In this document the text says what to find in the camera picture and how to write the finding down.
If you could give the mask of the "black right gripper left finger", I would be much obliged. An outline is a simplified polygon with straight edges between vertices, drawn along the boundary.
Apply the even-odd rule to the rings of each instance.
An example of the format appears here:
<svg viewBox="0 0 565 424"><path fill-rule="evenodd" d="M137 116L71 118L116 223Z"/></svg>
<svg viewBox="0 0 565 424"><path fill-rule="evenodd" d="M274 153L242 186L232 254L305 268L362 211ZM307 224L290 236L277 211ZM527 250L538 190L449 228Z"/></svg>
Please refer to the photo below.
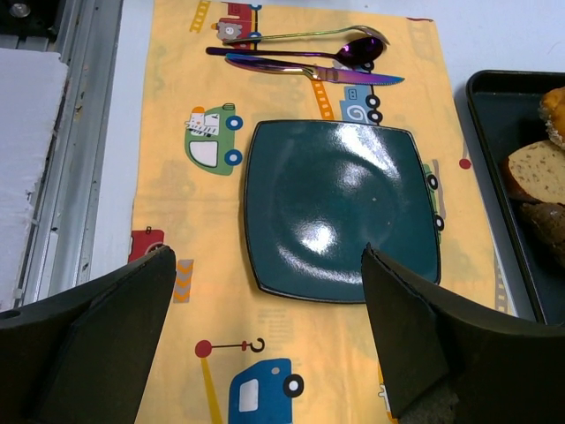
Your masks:
<svg viewBox="0 0 565 424"><path fill-rule="evenodd" d="M176 279L168 246L1 313L3 423L133 423Z"/></svg>

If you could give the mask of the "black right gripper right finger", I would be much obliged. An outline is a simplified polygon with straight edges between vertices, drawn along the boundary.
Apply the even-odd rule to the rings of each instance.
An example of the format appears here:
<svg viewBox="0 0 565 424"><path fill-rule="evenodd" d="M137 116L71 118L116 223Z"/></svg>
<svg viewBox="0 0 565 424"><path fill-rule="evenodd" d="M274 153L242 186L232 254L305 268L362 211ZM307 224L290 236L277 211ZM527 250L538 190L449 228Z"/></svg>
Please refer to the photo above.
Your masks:
<svg viewBox="0 0 565 424"><path fill-rule="evenodd" d="M362 281L393 418L563 422L563 327L481 306L371 247Z"/></svg>

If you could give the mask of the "brown croissant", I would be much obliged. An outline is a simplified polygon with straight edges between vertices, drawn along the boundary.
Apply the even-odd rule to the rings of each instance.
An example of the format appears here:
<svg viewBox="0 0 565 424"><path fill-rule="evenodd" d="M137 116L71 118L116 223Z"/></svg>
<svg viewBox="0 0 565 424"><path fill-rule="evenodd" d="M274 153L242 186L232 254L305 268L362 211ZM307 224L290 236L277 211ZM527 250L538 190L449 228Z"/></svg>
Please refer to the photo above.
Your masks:
<svg viewBox="0 0 565 424"><path fill-rule="evenodd" d="M519 207L519 215L545 251L564 268L564 205L523 203Z"/></svg>

